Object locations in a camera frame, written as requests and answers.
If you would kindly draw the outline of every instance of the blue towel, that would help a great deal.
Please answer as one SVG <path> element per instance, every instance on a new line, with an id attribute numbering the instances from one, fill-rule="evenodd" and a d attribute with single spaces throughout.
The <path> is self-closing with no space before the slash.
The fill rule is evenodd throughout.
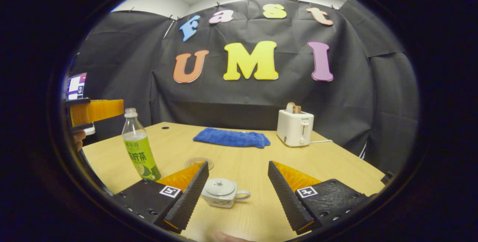
<path id="1" fill-rule="evenodd" d="M 214 128 L 202 130 L 193 140 L 230 147 L 256 147 L 260 149 L 270 145 L 270 141 L 264 134 L 255 132 L 242 133 Z"/>

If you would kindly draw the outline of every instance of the green tea bottle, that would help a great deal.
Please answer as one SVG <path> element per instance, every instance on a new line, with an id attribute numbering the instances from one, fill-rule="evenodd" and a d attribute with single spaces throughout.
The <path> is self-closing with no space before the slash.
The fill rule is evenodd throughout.
<path id="1" fill-rule="evenodd" d="M 142 178 L 157 181 L 161 174 L 154 162 L 146 130 L 138 121 L 136 109 L 125 109 L 124 116 L 126 122 L 121 135 L 135 169 Z"/>

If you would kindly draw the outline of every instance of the foam letter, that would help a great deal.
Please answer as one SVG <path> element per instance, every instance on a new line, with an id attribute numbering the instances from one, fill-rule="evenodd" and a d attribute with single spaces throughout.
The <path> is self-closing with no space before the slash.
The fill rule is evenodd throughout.
<path id="1" fill-rule="evenodd" d="M 217 24 L 218 22 L 228 22 L 232 21 L 232 14 L 234 13 L 233 10 L 227 9 L 223 11 L 218 11 L 213 14 L 213 17 L 210 18 L 209 23 L 210 24 Z"/>
<path id="2" fill-rule="evenodd" d="M 238 80 L 240 74 L 239 68 L 244 78 L 251 77 L 254 67 L 257 65 L 257 71 L 254 73 L 256 79 L 277 79 L 279 74 L 274 68 L 274 48 L 277 44 L 273 41 L 261 41 L 257 43 L 254 51 L 249 55 L 246 48 L 241 43 L 231 43 L 224 47 L 228 52 L 227 72 L 224 74 L 225 80 Z"/>
<path id="3" fill-rule="evenodd" d="M 326 19 L 326 17 L 324 16 L 327 15 L 327 12 L 321 11 L 316 7 L 310 7 L 309 9 L 305 10 L 307 10 L 308 12 L 312 12 L 312 16 L 314 16 L 314 19 L 316 19 L 316 21 L 318 21 L 319 23 L 325 25 L 333 25 L 333 21 Z"/>
<path id="4" fill-rule="evenodd" d="M 196 27 L 198 27 L 198 22 L 196 21 L 197 19 L 201 18 L 201 16 L 196 15 L 193 18 L 191 18 L 189 21 L 186 22 L 186 24 L 183 24 L 179 29 L 183 31 L 184 38 L 183 41 L 186 41 L 188 38 L 193 36 L 196 33 Z"/>
<path id="5" fill-rule="evenodd" d="M 182 55 L 176 56 L 176 66 L 174 67 L 173 78 L 176 82 L 179 83 L 189 83 L 195 81 L 199 75 L 201 75 L 201 71 L 203 70 L 204 64 L 204 57 L 209 53 L 207 50 L 197 51 L 194 53 L 196 56 L 196 63 L 194 63 L 194 70 L 193 72 L 186 74 L 184 73 L 184 68 L 186 67 L 186 62 L 189 57 L 191 57 L 190 53 L 183 53 Z"/>
<path id="6" fill-rule="evenodd" d="M 279 4 L 267 4 L 264 5 L 263 9 L 266 18 L 281 19 L 287 16 L 287 12 L 283 10 L 284 7 Z"/>
<path id="7" fill-rule="evenodd" d="M 312 73 L 312 79 L 321 81 L 333 80 L 328 66 L 327 50 L 329 46 L 322 42 L 311 41 L 307 43 L 314 52 L 314 62 L 316 69 Z"/>

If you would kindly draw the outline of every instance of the toaster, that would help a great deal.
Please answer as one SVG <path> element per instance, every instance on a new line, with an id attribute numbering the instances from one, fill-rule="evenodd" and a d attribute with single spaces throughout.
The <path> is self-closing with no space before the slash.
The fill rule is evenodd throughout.
<path id="1" fill-rule="evenodd" d="M 285 109 L 279 111 L 277 121 L 277 136 L 290 147 L 307 146 L 312 135 L 314 116 L 301 111 L 291 113 Z"/>

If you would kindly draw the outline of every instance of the finger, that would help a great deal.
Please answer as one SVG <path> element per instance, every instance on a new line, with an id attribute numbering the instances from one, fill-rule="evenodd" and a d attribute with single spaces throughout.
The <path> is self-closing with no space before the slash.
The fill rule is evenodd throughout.
<path id="1" fill-rule="evenodd" d="M 213 236 L 217 240 L 217 242 L 251 242 L 242 238 L 226 235 L 223 232 L 215 232 L 213 233 Z"/>
<path id="2" fill-rule="evenodd" d="M 83 141 L 80 140 L 75 143 L 75 147 L 77 147 L 77 152 L 79 152 L 81 150 L 81 147 L 83 147 Z"/>
<path id="3" fill-rule="evenodd" d="M 77 143 L 80 140 L 84 140 L 87 137 L 85 130 L 79 130 L 73 133 L 73 140 Z"/>

